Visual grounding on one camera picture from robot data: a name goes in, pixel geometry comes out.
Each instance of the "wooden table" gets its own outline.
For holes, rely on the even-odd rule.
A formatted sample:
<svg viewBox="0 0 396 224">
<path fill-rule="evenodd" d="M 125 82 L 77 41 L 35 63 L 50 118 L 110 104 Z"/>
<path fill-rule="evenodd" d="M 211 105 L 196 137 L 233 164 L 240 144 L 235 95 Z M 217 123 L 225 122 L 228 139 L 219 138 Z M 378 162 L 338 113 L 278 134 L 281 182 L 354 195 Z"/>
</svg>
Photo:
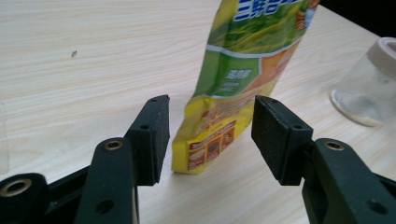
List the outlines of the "wooden table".
<svg viewBox="0 0 396 224">
<path fill-rule="evenodd" d="M 0 113 L 7 125 L 0 130 L 7 140 L 0 179 L 36 172 L 53 182 L 75 172 L 99 142 L 123 136 L 156 95 L 171 97 L 172 140 L 219 2 L 0 3 Z M 374 172 L 396 179 L 395 132 L 360 126 L 329 100 L 377 39 L 319 7 L 272 97 L 311 125 L 314 139 L 349 143 Z M 250 128 L 201 175 L 171 172 L 171 151 L 161 183 L 139 188 L 141 223 L 308 222 L 301 187 L 278 185 Z"/>
</svg>

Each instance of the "yellow food package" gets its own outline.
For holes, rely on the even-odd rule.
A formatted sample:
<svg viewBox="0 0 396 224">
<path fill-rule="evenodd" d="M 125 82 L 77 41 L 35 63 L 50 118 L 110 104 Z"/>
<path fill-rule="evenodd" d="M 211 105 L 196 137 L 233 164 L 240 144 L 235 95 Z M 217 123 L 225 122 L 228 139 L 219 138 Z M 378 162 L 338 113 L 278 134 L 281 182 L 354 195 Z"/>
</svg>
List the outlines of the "yellow food package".
<svg viewBox="0 0 396 224">
<path fill-rule="evenodd" d="M 172 170 L 200 174 L 250 124 L 311 22 L 318 0 L 223 0 L 196 90 L 172 147 Z"/>
</svg>

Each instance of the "brass screw hole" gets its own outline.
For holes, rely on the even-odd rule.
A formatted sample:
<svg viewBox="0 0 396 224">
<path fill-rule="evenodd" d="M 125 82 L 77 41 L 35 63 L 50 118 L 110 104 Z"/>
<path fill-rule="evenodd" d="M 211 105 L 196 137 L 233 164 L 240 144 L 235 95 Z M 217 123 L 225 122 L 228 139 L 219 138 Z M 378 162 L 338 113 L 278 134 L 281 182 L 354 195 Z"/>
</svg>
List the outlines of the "brass screw hole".
<svg viewBox="0 0 396 224">
<path fill-rule="evenodd" d="M 336 142 L 326 142 L 324 145 L 326 147 L 328 147 L 329 149 L 336 150 L 336 151 L 342 151 L 345 149 L 343 145 L 336 143 Z"/>
<path fill-rule="evenodd" d="M 111 141 L 105 144 L 106 150 L 116 150 L 122 147 L 121 141 Z"/>
<path fill-rule="evenodd" d="M 8 184 L 6 184 L 1 190 L 0 190 L 0 196 L 2 197 L 12 197 L 18 194 L 23 193 L 27 189 L 32 186 L 32 180 L 30 179 L 17 179 L 14 180 Z"/>
</svg>

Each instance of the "glass jar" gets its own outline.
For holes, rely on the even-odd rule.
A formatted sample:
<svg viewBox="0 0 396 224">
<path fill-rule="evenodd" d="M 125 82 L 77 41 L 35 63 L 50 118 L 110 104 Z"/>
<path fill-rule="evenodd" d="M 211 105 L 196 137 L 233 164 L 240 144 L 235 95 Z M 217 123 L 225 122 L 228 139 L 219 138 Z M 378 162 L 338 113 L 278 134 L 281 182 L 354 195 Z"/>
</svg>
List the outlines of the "glass jar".
<svg viewBox="0 0 396 224">
<path fill-rule="evenodd" d="M 380 126 L 396 115 L 396 38 L 378 39 L 332 90 L 331 100 L 344 116 Z"/>
</svg>

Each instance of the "white jar lid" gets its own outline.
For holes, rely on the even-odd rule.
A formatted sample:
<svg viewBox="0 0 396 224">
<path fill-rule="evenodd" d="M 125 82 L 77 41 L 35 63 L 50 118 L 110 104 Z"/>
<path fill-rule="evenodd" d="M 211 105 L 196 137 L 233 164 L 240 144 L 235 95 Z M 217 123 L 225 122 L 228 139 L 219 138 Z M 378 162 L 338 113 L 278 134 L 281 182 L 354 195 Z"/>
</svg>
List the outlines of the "white jar lid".
<svg viewBox="0 0 396 224">
<path fill-rule="evenodd" d="M 367 57 L 388 76 L 396 77 L 396 38 L 379 38 L 367 51 Z"/>
</svg>

